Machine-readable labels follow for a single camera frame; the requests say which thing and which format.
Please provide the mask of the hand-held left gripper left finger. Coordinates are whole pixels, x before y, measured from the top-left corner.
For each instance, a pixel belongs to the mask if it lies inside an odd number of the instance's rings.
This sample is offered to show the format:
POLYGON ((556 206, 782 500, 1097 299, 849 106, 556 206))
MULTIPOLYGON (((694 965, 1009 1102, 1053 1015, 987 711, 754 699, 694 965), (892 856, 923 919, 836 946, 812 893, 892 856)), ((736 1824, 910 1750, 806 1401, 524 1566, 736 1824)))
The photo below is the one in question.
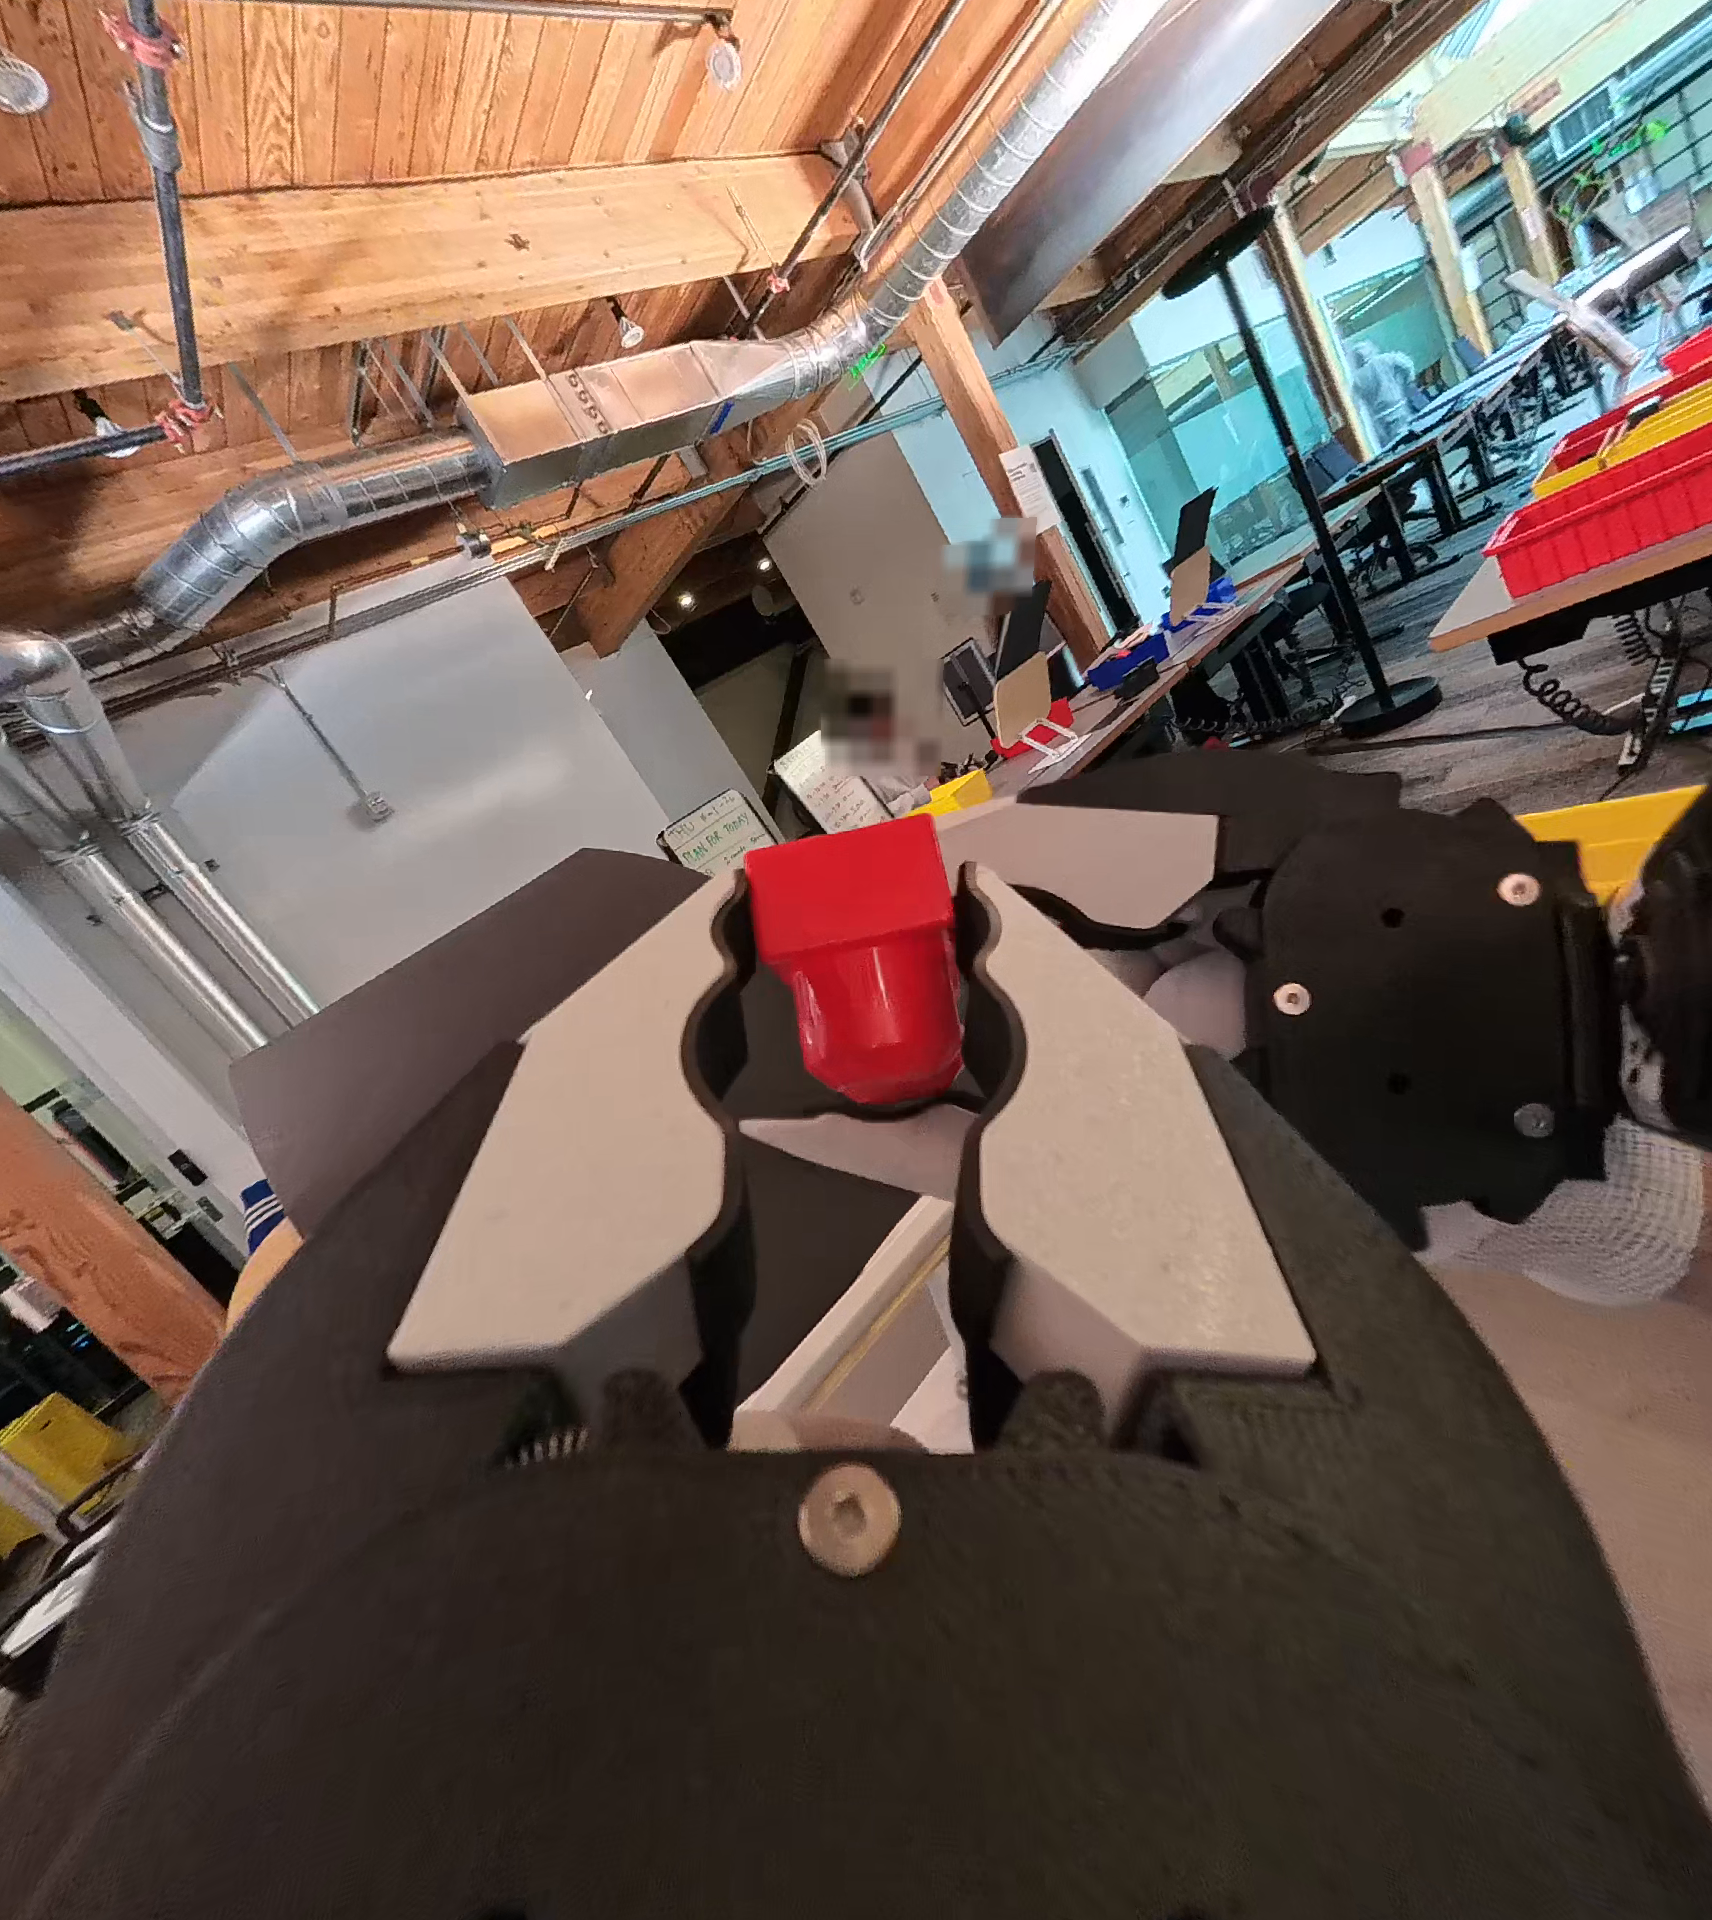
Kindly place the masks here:
POLYGON ((619 1374, 740 1399, 754 1248, 740 1124, 748 874, 705 880, 542 1015, 390 1339, 399 1374, 619 1374))

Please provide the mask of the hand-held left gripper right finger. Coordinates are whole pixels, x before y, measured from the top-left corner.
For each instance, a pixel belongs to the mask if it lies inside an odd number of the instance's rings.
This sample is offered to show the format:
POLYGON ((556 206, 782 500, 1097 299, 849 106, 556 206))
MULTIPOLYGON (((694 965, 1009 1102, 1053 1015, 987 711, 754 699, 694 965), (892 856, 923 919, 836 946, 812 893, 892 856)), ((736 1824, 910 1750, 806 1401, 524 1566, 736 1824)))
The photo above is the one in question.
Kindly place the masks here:
POLYGON ((1076 1376, 1125 1425, 1175 1374, 1295 1382, 1318 1354, 1179 1034, 1015 889, 955 889, 964 1069, 950 1320, 971 1425, 1076 1376))

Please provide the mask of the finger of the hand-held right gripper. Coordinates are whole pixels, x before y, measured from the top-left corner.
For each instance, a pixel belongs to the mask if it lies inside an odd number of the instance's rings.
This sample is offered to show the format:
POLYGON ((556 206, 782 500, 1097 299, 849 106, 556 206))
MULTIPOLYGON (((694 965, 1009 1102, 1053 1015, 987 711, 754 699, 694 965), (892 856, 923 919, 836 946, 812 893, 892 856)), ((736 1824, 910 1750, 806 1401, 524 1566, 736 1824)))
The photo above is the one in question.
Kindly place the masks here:
POLYGON ((1157 945, 1219 877, 1221 818, 1018 799, 965 812, 965 863, 1079 945, 1157 945))
POLYGON ((951 1203, 975 1114, 938 1102, 906 1117, 745 1117, 744 1140, 846 1178, 951 1203))

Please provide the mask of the red toy brick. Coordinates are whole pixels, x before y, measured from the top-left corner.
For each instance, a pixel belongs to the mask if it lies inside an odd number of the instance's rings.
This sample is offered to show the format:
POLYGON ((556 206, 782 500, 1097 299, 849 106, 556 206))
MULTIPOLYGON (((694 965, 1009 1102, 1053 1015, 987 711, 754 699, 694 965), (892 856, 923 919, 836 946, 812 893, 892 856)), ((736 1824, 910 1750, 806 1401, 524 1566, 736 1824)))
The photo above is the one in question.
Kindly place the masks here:
POLYGON ((789 993, 806 1073, 866 1108, 950 1092, 962 985, 933 818, 754 850, 745 880, 754 949, 789 993))

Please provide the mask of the person's right hand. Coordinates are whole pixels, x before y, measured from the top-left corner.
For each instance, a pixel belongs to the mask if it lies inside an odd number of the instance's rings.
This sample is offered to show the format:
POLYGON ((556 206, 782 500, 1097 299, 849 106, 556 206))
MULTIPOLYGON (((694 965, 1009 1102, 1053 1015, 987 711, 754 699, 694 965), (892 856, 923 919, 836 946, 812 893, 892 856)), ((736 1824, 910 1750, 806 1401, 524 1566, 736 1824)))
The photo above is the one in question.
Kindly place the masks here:
MULTIPOLYGON (((1245 1053, 1244 965, 1191 932, 1088 956, 1189 1045, 1229 1062, 1245 1053)), ((1604 1139, 1602 1180, 1569 1180, 1522 1222, 1468 1203, 1423 1211, 1419 1261, 1530 1281, 1590 1306, 1647 1305, 1684 1282, 1706 1220, 1703 1158, 1631 1121, 1604 1139)))

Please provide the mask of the small book stand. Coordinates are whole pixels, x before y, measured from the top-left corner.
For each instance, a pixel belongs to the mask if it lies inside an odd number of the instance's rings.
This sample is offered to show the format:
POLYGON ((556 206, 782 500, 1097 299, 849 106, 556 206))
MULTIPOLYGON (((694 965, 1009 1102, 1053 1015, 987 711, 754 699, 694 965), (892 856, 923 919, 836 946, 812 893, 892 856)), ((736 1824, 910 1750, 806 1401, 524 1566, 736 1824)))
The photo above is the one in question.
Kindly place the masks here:
POLYGON ((1165 637, 1199 617, 1210 617, 1219 602, 1212 600, 1217 565, 1210 548, 1210 524, 1217 489, 1193 493, 1179 507, 1171 548, 1163 565, 1165 615, 1159 623, 1165 637))
POLYGON ((1053 719, 1058 690, 1052 666, 1062 649, 1049 615, 1052 585, 1039 581, 1002 615, 992 656, 992 730, 1004 759, 1059 762, 1076 746, 1074 725, 1053 719))

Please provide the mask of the black sheet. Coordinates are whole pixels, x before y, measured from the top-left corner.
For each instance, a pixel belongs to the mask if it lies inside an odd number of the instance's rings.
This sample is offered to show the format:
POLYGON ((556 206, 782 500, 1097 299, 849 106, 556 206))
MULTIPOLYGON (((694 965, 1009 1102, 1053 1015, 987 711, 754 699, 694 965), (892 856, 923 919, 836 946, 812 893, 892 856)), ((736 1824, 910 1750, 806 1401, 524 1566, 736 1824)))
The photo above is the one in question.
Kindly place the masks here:
MULTIPOLYGON (((379 1169, 493 1048, 688 900, 664 858, 585 849, 352 989, 229 1071, 247 1147, 298 1234, 379 1169)), ((740 1349, 751 1393, 795 1352, 912 1198, 748 1140, 758 1292, 740 1349)))

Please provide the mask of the handwritten whiteboard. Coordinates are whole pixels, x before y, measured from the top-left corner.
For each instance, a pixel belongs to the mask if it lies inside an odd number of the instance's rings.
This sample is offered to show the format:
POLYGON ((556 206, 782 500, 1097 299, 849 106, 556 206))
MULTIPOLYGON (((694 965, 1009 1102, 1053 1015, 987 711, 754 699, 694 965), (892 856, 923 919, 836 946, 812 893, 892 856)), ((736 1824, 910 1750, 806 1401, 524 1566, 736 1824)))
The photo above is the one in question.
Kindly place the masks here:
POLYGON ((750 853, 779 847, 755 799, 737 787, 699 803, 656 836, 657 850, 678 868, 718 878, 741 868, 750 853))
POLYGON ((892 822, 892 808, 873 787, 832 755, 818 730, 772 760, 774 781, 821 834, 842 834, 892 822))

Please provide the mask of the long red bin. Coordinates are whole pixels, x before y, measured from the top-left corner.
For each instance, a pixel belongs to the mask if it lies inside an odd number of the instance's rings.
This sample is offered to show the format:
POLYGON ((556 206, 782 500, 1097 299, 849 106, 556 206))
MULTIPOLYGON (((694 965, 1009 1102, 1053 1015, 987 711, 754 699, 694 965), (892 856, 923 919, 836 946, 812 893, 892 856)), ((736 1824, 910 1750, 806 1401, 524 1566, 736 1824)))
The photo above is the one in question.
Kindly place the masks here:
POLYGON ((1623 462, 1539 475, 1484 544, 1514 598, 1712 524, 1712 425, 1623 462))

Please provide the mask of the yellow storage bin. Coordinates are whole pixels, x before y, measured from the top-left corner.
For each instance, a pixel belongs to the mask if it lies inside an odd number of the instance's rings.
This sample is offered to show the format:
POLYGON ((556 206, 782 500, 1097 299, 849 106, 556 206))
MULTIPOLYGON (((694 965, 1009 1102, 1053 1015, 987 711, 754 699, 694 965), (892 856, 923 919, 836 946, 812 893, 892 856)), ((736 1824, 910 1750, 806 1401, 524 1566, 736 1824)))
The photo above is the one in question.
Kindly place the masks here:
MULTIPOLYGON (((50 1395, 0 1430, 0 1450, 63 1509, 131 1459, 137 1445, 71 1399, 50 1395)), ((0 1498, 0 1563, 31 1538, 31 1521, 0 1498)))

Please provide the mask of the long yellow bin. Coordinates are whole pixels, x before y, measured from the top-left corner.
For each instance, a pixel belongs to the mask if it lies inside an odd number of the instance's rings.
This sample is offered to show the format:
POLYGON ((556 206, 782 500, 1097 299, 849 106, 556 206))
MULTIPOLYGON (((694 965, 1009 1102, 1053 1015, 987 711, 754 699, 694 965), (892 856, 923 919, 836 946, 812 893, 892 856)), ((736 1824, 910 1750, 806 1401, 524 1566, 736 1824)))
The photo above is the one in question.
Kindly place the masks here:
POLYGON ((1534 480, 1532 500, 1547 500, 1569 486, 1585 484, 1598 472, 1638 461, 1707 427, 1712 375, 1684 386, 1670 382, 1567 435, 1534 480))

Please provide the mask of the silver ventilation ducts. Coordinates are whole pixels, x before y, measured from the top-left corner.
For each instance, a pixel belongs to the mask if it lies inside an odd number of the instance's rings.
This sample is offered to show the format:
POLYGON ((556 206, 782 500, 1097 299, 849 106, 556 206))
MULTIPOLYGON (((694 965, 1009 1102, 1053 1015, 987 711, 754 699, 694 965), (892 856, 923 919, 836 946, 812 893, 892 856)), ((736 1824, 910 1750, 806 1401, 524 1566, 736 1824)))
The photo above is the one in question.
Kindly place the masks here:
MULTIPOLYGON (((1157 5, 1083 5, 1053 61, 987 119, 944 200, 873 252, 849 296, 772 341, 711 338, 652 349, 470 397, 456 431, 283 466, 219 497, 147 566, 127 613, 69 637, 0 628, 0 713, 50 745, 91 812, 112 825, 256 991, 315 1015, 258 930, 160 827, 91 682, 98 664, 154 660, 228 611, 270 565, 364 526, 470 498, 504 508, 627 462, 672 457, 807 405, 884 347, 926 291, 989 223, 1077 109, 1130 56, 1157 5)), ((36 776, 0 726, 0 818, 34 847, 229 1059, 268 1036, 134 890, 84 818, 36 776)))

